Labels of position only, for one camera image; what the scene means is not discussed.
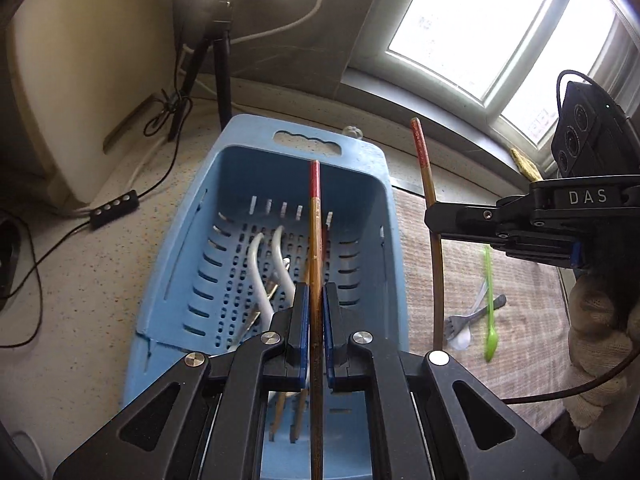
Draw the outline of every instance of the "red-tipped chopstick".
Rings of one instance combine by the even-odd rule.
[[[424,142],[422,125],[417,118],[411,119],[411,133],[414,134],[415,151],[418,153],[420,175],[424,188],[427,209],[436,202],[431,165],[427,144]],[[431,272],[433,273],[433,349],[442,350],[444,336],[444,267],[442,265],[442,241],[440,235],[429,231],[431,241]]]
[[[309,393],[311,415],[311,480],[322,480],[322,217],[320,162],[311,162],[309,200]]]

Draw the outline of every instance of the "metal screw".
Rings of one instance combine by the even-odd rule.
[[[184,362],[187,366],[200,366],[204,362],[204,355],[200,352],[191,352],[184,356]]]
[[[360,330],[353,334],[353,340],[359,345],[366,345],[373,341],[373,336],[369,332],[366,332],[366,330]]]
[[[277,332],[265,332],[260,336],[260,341],[265,345],[275,345],[280,342],[280,334]]]
[[[444,366],[449,362],[449,354],[442,350],[434,350],[429,354],[429,361],[436,366]]]

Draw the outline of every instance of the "camera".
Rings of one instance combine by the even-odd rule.
[[[640,137],[597,84],[567,83],[551,152],[563,178],[640,174]]]

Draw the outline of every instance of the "window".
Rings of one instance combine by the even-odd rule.
[[[350,65],[550,170],[558,73],[589,73],[616,97],[636,55],[609,0],[376,0]]]

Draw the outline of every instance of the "green plastic spoon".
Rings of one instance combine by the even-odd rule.
[[[484,360],[488,363],[494,358],[495,349],[498,348],[498,333],[494,326],[494,273],[491,266],[491,247],[484,246],[484,272],[487,282],[487,334],[484,342]]]

